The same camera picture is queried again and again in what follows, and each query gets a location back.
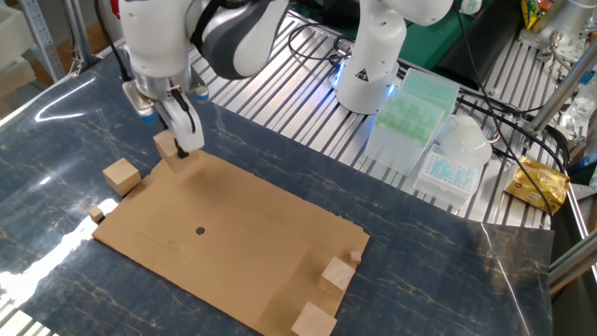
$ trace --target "bottle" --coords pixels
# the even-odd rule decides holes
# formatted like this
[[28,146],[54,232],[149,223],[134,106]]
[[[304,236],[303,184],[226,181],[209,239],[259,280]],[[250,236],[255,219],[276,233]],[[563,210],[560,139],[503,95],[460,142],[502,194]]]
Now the bottle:
[[580,89],[567,112],[577,127],[586,127],[595,107],[597,107],[597,76]]

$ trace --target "metal frame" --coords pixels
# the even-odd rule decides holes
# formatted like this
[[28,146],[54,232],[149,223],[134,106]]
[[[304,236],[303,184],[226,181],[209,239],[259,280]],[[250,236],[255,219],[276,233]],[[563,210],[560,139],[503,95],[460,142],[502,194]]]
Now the metal frame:
[[549,100],[543,105],[537,116],[525,128],[537,135],[545,130],[546,126],[558,114],[564,103],[580,85],[578,81],[597,64],[597,43],[592,43],[580,60],[572,68],[558,89],[553,92]]
[[52,77],[54,82],[57,82],[64,77],[64,68],[54,47],[54,41],[49,33],[48,26],[44,15],[37,4],[37,0],[19,0],[21,4],[29,28],[34,36],[35,43],[39,48],[39,60],[42,65],[48,70],[49,75]]
[[549,266],[549,292],[558,293],[597,264],[597,230]]
[[66,10],[68,26],[74,38],[73,51],[75,52],[75,57],[73,58],[73,66],[70,71],[79,74],[81,71],[85,71],[90,66],[99,62],[100,59],[91,52],[91,45],[87,36],[87,28],[83,21],[83,15],[81,14],[79,0],[62,0],[62,3]]

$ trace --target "blue led light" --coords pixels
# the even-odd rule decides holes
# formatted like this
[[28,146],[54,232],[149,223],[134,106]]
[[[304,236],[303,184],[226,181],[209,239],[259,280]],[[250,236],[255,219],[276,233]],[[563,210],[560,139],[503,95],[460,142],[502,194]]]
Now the blue led light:
[[340,76],[342,75],[342,69],[344,69],[344,62],[340,64],[340,70],[338,71],[338,75],[332,81],[332,86],[335,88],[338,85],[338,81],[340,80]]

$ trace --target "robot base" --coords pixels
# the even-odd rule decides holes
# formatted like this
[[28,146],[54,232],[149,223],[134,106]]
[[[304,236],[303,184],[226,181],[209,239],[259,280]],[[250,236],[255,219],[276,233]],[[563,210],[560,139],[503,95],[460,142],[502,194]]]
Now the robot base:
[[366,68],[360,69],[353,66],[351,60],[346,61],[334,78],[338,102],[358,114],[377,114],[394,90],[398,67],[396,64],[385,76],[372,80],[368,77]]

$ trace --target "wooden cube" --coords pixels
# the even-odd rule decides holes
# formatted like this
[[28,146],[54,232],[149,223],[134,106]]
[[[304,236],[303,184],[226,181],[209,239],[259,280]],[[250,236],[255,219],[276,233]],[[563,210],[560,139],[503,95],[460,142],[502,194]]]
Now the wooden cube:
[[198,151],[193,151],[188,153],[186,158],[179,158],[178,148],[176,148],[174,139],[174,133],[170,130],[163,131],[153,137],[153,141],[156,144],[156,148],[158,149],[161,158],[166,161],[170,169],[176,173],[191,164],[194,159],[199,158],[199,153]]
[[351,260],[351,266],[353,266],[353,268],[355,268],[356,266],[361,264],[361,256],[362,255],[363,254],[359,251],[351,252],[350,260]]
[[94,206],[93,209],[90,210],[90,217],[94,222],[99,223],[100,220],[104,218],[104,212],[102,212],[102,209],[99,207]]
[[104,176],[108,186],[120,196],[126,195],[141,182],[139,171],[126,159],[105,168]]
[[334,257],[319,278],[317,286],[334,299],[340,299],[354,276],[354,268]]
[[307,302],[291,330],[297,336],[329,336],[336,322],[334,316]]

